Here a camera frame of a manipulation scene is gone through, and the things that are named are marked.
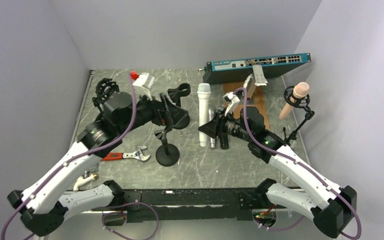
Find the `black mic stand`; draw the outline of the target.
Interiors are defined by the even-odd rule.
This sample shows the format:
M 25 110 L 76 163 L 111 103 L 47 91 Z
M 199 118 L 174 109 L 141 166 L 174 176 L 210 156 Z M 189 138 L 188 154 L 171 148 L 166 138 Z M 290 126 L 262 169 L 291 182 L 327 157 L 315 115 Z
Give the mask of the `black mic stand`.
M 180 158 L 179 149 L 175 145 L 168 143 L 167 132 L 165 130 L 157 130 L 154 134 L 161 141 L 161 146 L 155 153 L 157 162 L 164 167 L 170 167 L 178 163 Z
M 191 87 L 188 83 L 182 83 L 177 88 L 169 88 L 167 93 L 171 101 L 177 106 L 181 107 L 181 98 L 186 97 L 191 93 Z M 190 116 L 185 116 L 182 120 L 174 125 L 176 130 L 186 128 L 190 124 Z

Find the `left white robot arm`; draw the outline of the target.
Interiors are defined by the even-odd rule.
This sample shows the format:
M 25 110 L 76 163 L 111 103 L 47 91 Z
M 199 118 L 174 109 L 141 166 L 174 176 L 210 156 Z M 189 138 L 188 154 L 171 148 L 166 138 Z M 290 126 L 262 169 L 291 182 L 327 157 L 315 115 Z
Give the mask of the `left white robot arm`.
M 20 213 L 24 226 L 36 236 L 46 236 L 65 220 L 87 210 L 108 207 L 119 209 L 125 202 L 123 189 L 113 180 L 90 190 L 68 193 L 68 188 L 87 169 L 99 163 L 124 136 L 146 123 L 173 129 L 188 116 L 165 94 L 159 99 L 126 92 L 96 98 L 100 113 L 88 124 L 63 158 L 34 185 L 14 190 L 10 204 Z

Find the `shock mount tripod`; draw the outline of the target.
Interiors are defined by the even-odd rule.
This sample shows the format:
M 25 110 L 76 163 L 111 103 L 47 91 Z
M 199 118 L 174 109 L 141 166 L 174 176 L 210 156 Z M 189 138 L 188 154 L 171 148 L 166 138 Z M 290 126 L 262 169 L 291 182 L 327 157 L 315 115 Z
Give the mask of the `shock mount tripod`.
M 305 108 L 295 108 L 295 109 L 302 109 L 302 110 L 304 110 L 305 111 L 305 118 L 304 118 L 304 120 L 299 125 L 297 125 L 297 127 L 288 136 L 286 136 L 286 128 L 283 127 L 283 133 L 284 133 L 284 137 L 285 137 L 284 141 L 286 142 L 287 145 L 290 145 L 291 141 L 295 141 L 297 139 L 297 135 L 298 135 L 299 130 L 302 128 L 302 126 L 308 120 L 311 120 L 312 117 L 315 115 L 315 112 L 313 110 L 311 110 L 309 105 L 307 107 L 305 107 Z

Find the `shock mount stand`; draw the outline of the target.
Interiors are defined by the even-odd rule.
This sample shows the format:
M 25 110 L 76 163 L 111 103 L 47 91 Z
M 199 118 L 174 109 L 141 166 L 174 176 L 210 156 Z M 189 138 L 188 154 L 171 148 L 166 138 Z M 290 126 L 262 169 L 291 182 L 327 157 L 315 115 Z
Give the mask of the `shock mount stand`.
M 100 109 L 100 106 L 117 92 L 119 92 L 117 82 L 113 81 L 112 78 L 103 78 L 95 88 L 96 96 L 92 98 L 93 105 Z

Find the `pink microphone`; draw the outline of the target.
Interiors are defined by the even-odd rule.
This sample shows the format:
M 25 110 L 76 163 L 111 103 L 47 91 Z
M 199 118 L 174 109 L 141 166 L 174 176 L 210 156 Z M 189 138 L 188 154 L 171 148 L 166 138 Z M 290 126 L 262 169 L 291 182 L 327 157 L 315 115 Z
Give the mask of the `pink microphone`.
M 310 86 L 306 82 L 300 82 L 295 86 L 289 86 L 284 91 L 285 106 L 280 112 L 279 118 L 285 119 L 294 108 L 305 108 L 309 105 Z

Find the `silver grey microphone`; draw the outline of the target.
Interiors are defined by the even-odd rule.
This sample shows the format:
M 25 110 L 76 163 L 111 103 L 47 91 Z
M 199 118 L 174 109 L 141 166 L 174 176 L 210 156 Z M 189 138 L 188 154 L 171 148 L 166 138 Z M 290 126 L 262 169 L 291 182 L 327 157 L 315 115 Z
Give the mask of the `silver grey microphone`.
M 208 116 L 209 116 L 209 120 L 211 120 L 213 117 L 214 117 L 214 109 L 213 108 L 209 108 L 208 109 Z M 209 143 L 210 143 L 210 148 L 211 149 L 215 149 L 216 148 L 216 139 L 215 138 L 210 138 L 209 139 Z

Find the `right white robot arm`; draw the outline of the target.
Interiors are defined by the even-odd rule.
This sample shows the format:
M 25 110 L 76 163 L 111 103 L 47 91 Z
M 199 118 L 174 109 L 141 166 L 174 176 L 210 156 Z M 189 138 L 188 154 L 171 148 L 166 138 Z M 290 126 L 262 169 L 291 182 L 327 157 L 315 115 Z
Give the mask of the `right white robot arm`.
M 244 107 L 240 118 L 223 108 L 198 130 L 210 138 L 231 135 L 246 141 L 255 157 L 285 173 L 303 189 L 298 192 L 266 179 L 255 189 L 257 205 L 281 205 L 298 212 L 330 238 L 343 235 L 350 240 L 360 239 L 357 192 L 349 185 L 341 187 L 328 180 L 298 157 L 283 139 L 265 128 L 264 117 L 257 108 Z

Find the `white microphone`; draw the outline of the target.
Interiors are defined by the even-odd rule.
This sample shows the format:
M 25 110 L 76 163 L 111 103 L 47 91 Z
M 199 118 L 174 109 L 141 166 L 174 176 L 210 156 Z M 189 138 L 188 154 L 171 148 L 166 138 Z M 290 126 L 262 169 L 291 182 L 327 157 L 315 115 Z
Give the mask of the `white microphone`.
M 200 83 L 198 85 L 197 94 L 199 99 L 199 126 L 202 126 L 209 120 L 208 109 L 211 95 L 210 85 L 208 83 Z M 208 136 L 199 132 L 199 142 L 201 147 L 206 147 L 208 145 Z

